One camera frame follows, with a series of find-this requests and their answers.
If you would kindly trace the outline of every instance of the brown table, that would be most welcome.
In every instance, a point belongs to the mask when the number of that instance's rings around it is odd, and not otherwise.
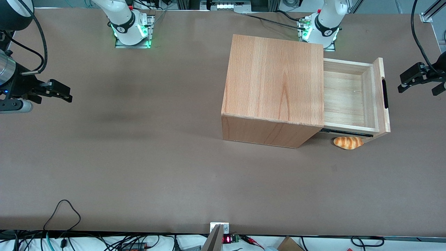
[[[205,233],[221,220],[246,234],[446,236],[446,94],[433,97],[435,84],[396,88],[422,61],[409,15],[347,15],[336,52],[325,53],[384,58],[392,133],[354,151],[327,134],[298,149],[221,139],[232,35],[295,40],[293,29],[232,12],[168,12],[152,49],[125,50],[113,48],[99,9],[37,17],[49,54],[39,78],[70,86],[74,98],[0,117],[2,229],[41,229],[69,199],[82,215],[78,230]],[[431,25],[415,25],[435,61]],[[41,50],[34,24],[17,40]],[[18,62],[38,64],[12,49]],[[64,205],[49,228],[75,220]]]

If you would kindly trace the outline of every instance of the wire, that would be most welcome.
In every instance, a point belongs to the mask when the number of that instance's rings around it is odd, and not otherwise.
[[[40,53],[38,53],[37,51],[35,51],[35,50],[33,50],[33,49],[29,48],[29,47],[24,46],[23,44],[21,44],[21,43],[19,43],[19,42],[17,42],[14,38],[12,38],[12,37],[6,32],[6,30],[2,30],[1,32],[2,32],[7,38],[9,38],[9,40],[11,40],[13,43],[15,43],[15,44],[17,44],[18,46],[22,47],[23,49],[28,50],[28,51],[30,51],[30,52],[36,54],[37,56],[39,56],[39,58],[40,58],[40,64],[39,64],[39,66],[38,66],[36,69],[34,69],[33,71],[37,71],[40,67],[42,67],[42,65],[43,65],[43,57],[42,57],[42,55],[41,55]]]
[[[288,13],[286,13],[286,12],[284,12],[284,11],[281,11],[281,10],[277,10],[277,11],[275,11],[275,12],[277,12],[277,13],[282,13],[282,14],[284,14],[287,18],[289,18],[289,19],[291,19],[291,20],[293,20],[293,21],[296,21],[296,22],[299,22],[300,19],[305,18],[305,17],[292,18],[290,15],[288,15]]]
[[[257,247],[260,247],[260,248],[262,248],[263,250],[265,250],[265,248],[262,247],[262,245],[260,245],[260,244],[259,244],[256,240],[254,240],[253,238],[250,238],[250,237],[248,237],[248,236],[246,236],[246,235],[244,235],[244,234],[240,234],[239,236],[240,236],[240,239],[243,240],[243,241],[245,241],[246,243],[251,244],[251,245],[254,245],[254,246],[257,246]]]
[[[76,251],[76,250],[74,249],[74,247],[73,247],[73,244],[71,243],[70,238],[68,237],[67,239],[68,239],[68,243],[70,243],[71,249],[72,249],[73,251]]]
[[[305,250],[305,251],[308,251],[308,249],[307,249],[306,246],[305,246],[305,241],[304,241],[303,236],[301,236],[301,240],[302,240],[302,246],[304,246],[304,250]]]
[[[359,242],[360,242],[361,244],[357,244],[357,243],[355,243],[355,242],[353,241],[354,239],[359,240]],[[381,240],[381,243],[379,243],[379,244],[376,244],[376,245],[365,245],[364,242],[361,240],[361,238],[359,238],[358,236],[352,236],[352,237],[350,238],[351,243],[352,243],[353,245],[357,246],[357,247],[362,247],[362,248],[363,248],[363,251],[366,251],[366,250],[365,250],[366,247],[380,247],[380,246],[384,245],[384,239],[383,239],[383,238],[380,238],[380,240]]]
[[[23,249],[23,251],[26,251],[26,249],[29,249],[29,245],[31,244],[31,242],[33,242],[34,237],[36,236],[36,234],[37,234],[37,233],[33,234],[33,236],[31,237],[31,240],[30,240],[29,242],[25,241],[25,242],[26,242],[26,246],[25,246],[25,248]]]
[[[29,9],[29,7],[23,2],[23,0],[17,0],[23,7],[28,11],[28,13],[33,18],[34,22],[36,22],[37,28],[39,29],[40,36],[42,38],[43,43],[43,56],[45,60],[43,61],[42,67],[37,71],[38,73],[42,73],[42,71],[45,69],[46,64],[48,63],[48,48],[46,48],[46,40],[45,35],[43,34],[42,26],[40,26],[39,20],[37,20],[34,13]]]
[[[48,236],[48,232],[46,232],[46,242],[48,243],[48,246],[50,247],[51,251],[54,251],[53,245],[51,245],[50,237]]]
[[[87,7],[87,8],[91,8],[91,6],[88,6],[88,5],[87,5],[87,0],[84,0],[84,4],[85,4],[85,7]]]
[[[65,200],[65,199],[63,199],[63,200],[60,200],[60,201],[57,203],[57,206],[56,206],[56,208],[54,209],[53,214],[52,214],[51,217],[45,222],[45,225],[43,225],[43,230],[44,230],[44,231],[46,231],[45,227],[46,227],[46,225],[51,221],[51,219],[53,218],[53,216],[55,215],[55,213],[56,213],[56,211],[57,211],[57,208],[58,208],[59,205],[60,205],[62,202],[64,202],[64,201],[66,201],[68,204],[70,204],[71,209],[78,215],[78,218],[79,218],[78,222],[77,222],[76,224],[74,224],[72,227],[70,227],[69,229],[67,229],[65,232],[70,231],[71,229],[73,229],[75,226],[77,226],[77,225],[81,222],[81,219],[82,219],[82,218],[81,218],[81,215],[76,211],[76,209],[74,209],[74,207],[73,207],[73,205],[71,204],[71,202],[70,202],[69,200]]]
[[[161,13],[161,15],[159,16],[159,18],[157,18],[154,22],[153,22],[153,25],[155,25],[157,22],[158,22],[158,20],[160,20],[165,14],[166,14],[166,12],[167,12],[167,9],[170,7],[170,5],[168,5],[167,7],[166,7],[166,9],[163,11],[163,13]]]
[[[66,3],[71,7],[71,8],[74,8],[71,4],[70,4],[70,2],[68,2],[68,0],[65,0],[66,1]]]
[[[427,63],[427,65],[429,66],[429,68],[432,69],[432,70],[433,70],[435,73],[437,73],[438,75],[443,76],[443,77],[446,77],[446,74],[445,74],[445,73],[442,73],[442,72],[437,71],[437,70],[432,66],[432,64],[431,64],[430,61],[429,61],[429,58],[427,58],[426,53],[424,52],[423,46],[421,46],[421,43],[420,43],[420,41],[418,40],[417,35],[415,34],[415,26],[414,26],[414,24],[413,24],[413,18],[414,18],[414,16],[415,16],[415,8],[416,8],[416,6],[417,6],[417,2],[418,2],[418,0],[414,0],[414,1],[413,1],[412,12],[411,12],[411,14],[410,14],[410,28],[411,28],[411,30],[412,30],[412,36],[413,36],[413,38],[414,38],[414,40],[415,40],[415,43],[417,44],[418,48],[420,49],[421,55],[423,55],[423,58],[424,58],[424,60],[426,61],[426,63]]]
[[[150,248],[156,246],[156,245],[158,244],[159,241],[160,241],[160,236],[158,236],[158,240],[157,240],[157,242],[155,242],[155,244],[153,244],[153,245],[152,245],[151,247],[149,247],[148,249],[150,249]]]
[[[282,23],[279,23],[279,22],[276,22],[276,21],[272,21],[272,20],[263,18],[263,17],[256,17],[256,16],[251,16],[251,15],[248,15],[248,14],[242,14],[242,15],[245,15],[245,16],[248,16],[248,17],[257,18],[257,19],[264,20],[264,21],[267,21],[267,22],[270,22],[270,23],[273,23],[273,24],[281,25],[281,26],[286,26],[286,27],[290,27],[290,28],[294,28],[294,29],[305,30],[305,28],[303,28],[303,27],[297,27],[297,26],[282,24]]]
[[[139,3],[139,4],[141,4],[141,5],[143,5],[143,6],[145,6],[145,7],[147,7],[147,8],[149,8],[149,9],[152,9],[152,8],[156,8],[156,6],[151,6],[151,5],[147,5],[147,4],[144,4],[144,3],[142,3],[142,2],[140,2],[140,1],[138,1],[138,0],[133,0],[133,1],[135,1],[135,2],[137,2],[137,3]]]

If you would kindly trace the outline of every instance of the red digital display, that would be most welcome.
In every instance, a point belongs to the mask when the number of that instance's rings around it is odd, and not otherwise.
[[[232,243],[232,236],[230,234],[225,234],[222,240],[223,244]]]

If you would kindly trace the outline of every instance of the bread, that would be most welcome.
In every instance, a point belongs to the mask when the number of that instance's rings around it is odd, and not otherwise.
[[[364,144],[360,137],[337,137],[333,143],[347,150],[353,150]]]

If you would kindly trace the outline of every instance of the wooden cabinet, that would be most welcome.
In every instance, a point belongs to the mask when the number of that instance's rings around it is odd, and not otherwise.
[[[223,139],[299,147],[319,131],[377,138],[390,132],[382,79],[382,59],[324,59],[319,44],[234,35]]]

